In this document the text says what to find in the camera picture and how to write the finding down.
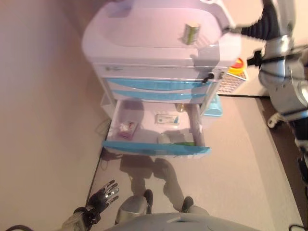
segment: small bottle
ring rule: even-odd
[[[183,104],[183,103],[178,103],[178,104],[177,104],[177,111],[178,111],[178,112],[185,112],[185,104]]]

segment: yellow object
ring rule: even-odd
[[[236,63],[230,67],[228,72],[233,75],[240,75],[245,70],[245,64],[242,59],[238,58]]]

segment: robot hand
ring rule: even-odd
[[[117,183],[115,183],[115,180],[112,180],[90,197],[86,207],[101,213],[119,198],[117,196],[118,192]]]
[[[85,207],[79,207],[74,211],[73,216],[63,223],[61,231],[89,231],[92,225],[100,221],[100,213],[119,198],[118,192],[115,180],[104,185],[90,197]]]

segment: open drawer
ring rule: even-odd
[[[179,124],[159,125],[155,123],[157,115],[178,115]],[[131,140],[119,135],[120,125],[127,121],[138,123]],[[170,136],[192,133],[194,146],[159,144],[158,137],[162,133]],[[209,153],[209,148],[205,146],[197,104],[187,104],[186,111],[179,113],[174,103],[118,101],[103,146],[115,154],[201,157]]]

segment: floor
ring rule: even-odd
[[[265,110],[262,112],[265,119],[269,119],[276,111],[270,100],[262,99],[262,106]],[[308,202],[305,195],[305,184],[297,165],[297,159],[301,157],[298,147],[294,143],[294,135],[286,123],[281,124],[276,129],[270,130],[271,136],[275,142],[284,171],[293,192],[299,214],[303,224],[308,226]]]
[[[112,227],[120,205],[146,188],[153,212],[176,212],[183,198],[212,216],[263,231],[302,223],[260,100],[222,97],[223,117],[204,130],[209,156],[202,159],[124,156],[105,153],[92,193],[115,179],[120,198],[102,213],[93,231]]]

